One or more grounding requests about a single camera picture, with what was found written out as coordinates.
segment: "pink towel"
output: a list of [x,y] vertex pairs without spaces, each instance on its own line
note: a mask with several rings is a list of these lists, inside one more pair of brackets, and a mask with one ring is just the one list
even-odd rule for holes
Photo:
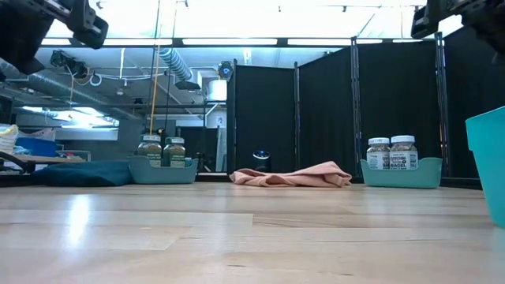
[[326,162],[288,174],[266,174],[251,169],[237,170],[230,175],[236,185],[265,187],[315,186],[343,187],[350,185],[350,174],[340,170],[333,162]]

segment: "wooden floor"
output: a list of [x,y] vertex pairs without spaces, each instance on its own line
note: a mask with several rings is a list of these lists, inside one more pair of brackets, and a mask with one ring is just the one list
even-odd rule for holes
[[466,189],[0,189],[0,283],[505,282]]

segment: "teal basket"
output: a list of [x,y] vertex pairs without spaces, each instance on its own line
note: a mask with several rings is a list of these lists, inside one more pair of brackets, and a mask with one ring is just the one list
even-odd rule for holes
[[198,159],[187,159],[186,167],[153,167],[145,156],[128,157],[129,171],[138,185],[180,185],[195,182]]
[[365,184],[379,187],[436,189],[442,175],[442,159],[424,158],[416,170],[372,170],[361,160]]
[[505,106],[467,119],[466,132],[491,219],[505,227]]

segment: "spice jar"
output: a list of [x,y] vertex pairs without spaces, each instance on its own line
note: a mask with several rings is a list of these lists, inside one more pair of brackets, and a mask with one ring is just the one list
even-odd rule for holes
[[151,166],[160,167],[162,148],[159,142],[161,141],[161,137],[144,134],[140,136],[140,141],[137,150],[138,155],[146,156]]
[[391,152],[389,154],[392,170],[416,170],[417,149],[413,145],[416,138],[411,135],[394,136],[391,138]]
[[163,166],[185,167],[186,149],[184,138],[168,137],[165,139],[163,149]]
[[389,169],[389,138],[368,139],[370,148],[366,151],[366,161],[372,170]]

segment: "black speaker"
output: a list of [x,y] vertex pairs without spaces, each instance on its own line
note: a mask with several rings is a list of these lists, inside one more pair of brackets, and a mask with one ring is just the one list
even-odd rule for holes
[[270,153],[264,150],[254,151],[252,154],[254,161],[254,170],[270,173],[271,172],[271,159]]

